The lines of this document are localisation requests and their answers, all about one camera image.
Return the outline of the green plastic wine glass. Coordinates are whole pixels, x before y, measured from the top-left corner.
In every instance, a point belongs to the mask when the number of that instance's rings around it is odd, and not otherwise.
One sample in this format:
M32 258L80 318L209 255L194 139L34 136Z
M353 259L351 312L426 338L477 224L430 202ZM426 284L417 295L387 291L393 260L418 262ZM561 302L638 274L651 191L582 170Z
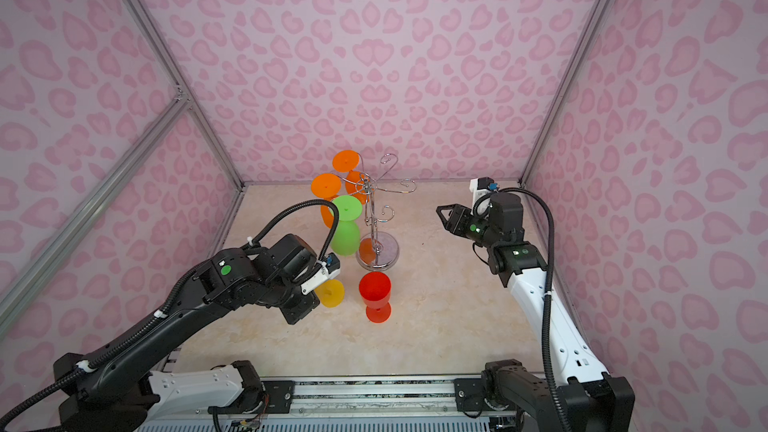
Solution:
M338 256L353 256L361 240L357 219L363 213L363 206L356 197L349 195L336 197L333 203L340 216L331 247Z

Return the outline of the yellow plastic wine glass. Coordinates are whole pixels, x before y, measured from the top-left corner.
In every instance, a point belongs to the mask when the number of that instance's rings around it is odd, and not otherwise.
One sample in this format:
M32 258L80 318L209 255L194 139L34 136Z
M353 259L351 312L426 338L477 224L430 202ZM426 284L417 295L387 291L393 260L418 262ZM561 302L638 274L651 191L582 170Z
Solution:
M338 307L344 300L345 287L337 279L328 280L314 289L320 303L326 308Z

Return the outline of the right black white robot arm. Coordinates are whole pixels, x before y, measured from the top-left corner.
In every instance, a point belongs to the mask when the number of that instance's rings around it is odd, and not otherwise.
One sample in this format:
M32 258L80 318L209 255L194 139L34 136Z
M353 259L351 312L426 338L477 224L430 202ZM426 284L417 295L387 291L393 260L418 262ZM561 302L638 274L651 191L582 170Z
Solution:
M489 362L475 394L457 391L457 407L471 418L486 409L530 416L541 431L626 431L635 393L614 376L582 337L554 289L555 258L525 238L519 188L489 192L471 207L442 205L444 229L487 253L487 265L521 307L541 348L543 374L516 359Z

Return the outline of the red plastic wine glass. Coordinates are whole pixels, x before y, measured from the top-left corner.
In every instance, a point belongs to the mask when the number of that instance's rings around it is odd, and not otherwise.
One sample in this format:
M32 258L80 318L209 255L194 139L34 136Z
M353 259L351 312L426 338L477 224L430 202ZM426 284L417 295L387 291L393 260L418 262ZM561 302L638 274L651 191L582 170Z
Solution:
M368 320L386 322L391 316L392 283L389 276L383 272L369 272L360 280L358 290L366 306Z

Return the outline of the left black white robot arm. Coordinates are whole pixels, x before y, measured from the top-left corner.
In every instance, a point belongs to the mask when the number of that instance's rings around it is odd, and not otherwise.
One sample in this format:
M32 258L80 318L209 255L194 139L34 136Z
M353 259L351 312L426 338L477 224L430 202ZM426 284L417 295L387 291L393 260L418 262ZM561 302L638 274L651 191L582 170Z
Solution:
M288 324L296 324L319 306L315 288L340 270L334 253L320 256L294 234L268 248L250 243L218 252L188 271L156 311L117 339L55 362L57 379L77 375L63 388L63 429L134 431L147 421L192 409L263 410L267 393L248 360L180 375L154 367L197 332L247 305L276 308Z

